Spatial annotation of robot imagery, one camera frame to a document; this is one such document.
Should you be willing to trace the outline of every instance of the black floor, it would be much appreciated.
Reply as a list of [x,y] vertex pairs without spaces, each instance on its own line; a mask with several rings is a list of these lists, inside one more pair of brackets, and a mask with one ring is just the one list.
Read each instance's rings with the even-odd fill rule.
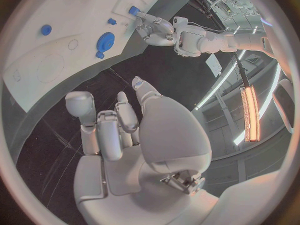
[[[215,28],[210,20],[187,5],[176,15]],[[219,52],[216,56],[223,68],[231,59],[228,53]],[[134,76],[139,76],[161,94],[192,110],[216,81],[205,64],[208,57],[209,54],[182,57],[172,47],[149,46],[143,54],[102,71],[75,90],[91,92],[97,112],[113,110],[118,92],[124,91],[141,119],[141,107],[130,85]],[[19,173],[36,197],[70,225],[85,224],[73,195],[74,175],[82,155],[80,122],[67,112],[62,99],[36,125],[17,162]]]

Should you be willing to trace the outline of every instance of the orange light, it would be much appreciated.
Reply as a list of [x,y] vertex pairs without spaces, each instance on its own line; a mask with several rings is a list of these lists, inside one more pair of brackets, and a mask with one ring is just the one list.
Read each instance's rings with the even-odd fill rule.
[[245,142],[260,140],[260,115],[253,85],[241,88],[241,99],[245,120]]

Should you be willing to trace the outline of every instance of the blue cap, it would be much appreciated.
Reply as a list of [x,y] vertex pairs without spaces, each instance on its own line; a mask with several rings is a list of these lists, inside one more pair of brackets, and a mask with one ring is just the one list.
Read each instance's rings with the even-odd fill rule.
[[99,58],[99,59],[104,59],[104,54],[103,54],[103,52],[97,51],[97,52],[96,52],[96,57]]
[[134,16],[136,16],[137,13],[138,13],[139,11],[140,11],[140,10],[139,10],[137,7],[135,7],[135,6],[132,6],[132,7],[129,9],[129,13],[132,14],[132,15],[134,15]]
[[41,27],[40,31],[41,31],[41,34],[43,34],[44,36],[47,36],[51,33],[52,27],[50,25],[44,25]]
[[112,19],[112,18],[108,19],[107,22],[108,22],[109,24],[111,24],[111,25],[116,25],[116,24],[117,24],[117,21],[114,20],[114,19]]
[[115,42],[115,35],[112,32],[104,33],[97,42],[97,49],[99,52],[105,52],[112,48]]

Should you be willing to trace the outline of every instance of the wire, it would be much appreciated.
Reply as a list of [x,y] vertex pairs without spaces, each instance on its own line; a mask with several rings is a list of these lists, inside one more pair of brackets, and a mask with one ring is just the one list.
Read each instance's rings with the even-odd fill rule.
[[216,30],[216,29],[212,29],[212,28],[207,27],[207,26],[201,26],[201,25],[199,25],[199,24],[197,24],[197,23],[195,23],[195,22],[192,22],[192,21],[189,21],[188,23],[189,23],[189,24],[195,24],[195,25],[197,25],[197,26],[199,26],[199,27],[201,27],[201,28],[208,29],[208,30],[212,30],[212,31],[216,31],[216,32],[225,32],[225,30]]

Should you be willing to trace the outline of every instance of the robotic arm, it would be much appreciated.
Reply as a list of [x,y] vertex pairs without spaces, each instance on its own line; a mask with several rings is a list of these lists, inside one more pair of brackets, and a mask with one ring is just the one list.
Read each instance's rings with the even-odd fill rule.
[[201,53],[236,52],[239,50],[261,51],[274,58],[265,33],[233,34],[215,33],[176,16],[173,25],[168,21],[140,11],[130,12],[137,18],[136,30],[144,41],[153,46],[174,46],[174,51],[184,57],[198,57]]

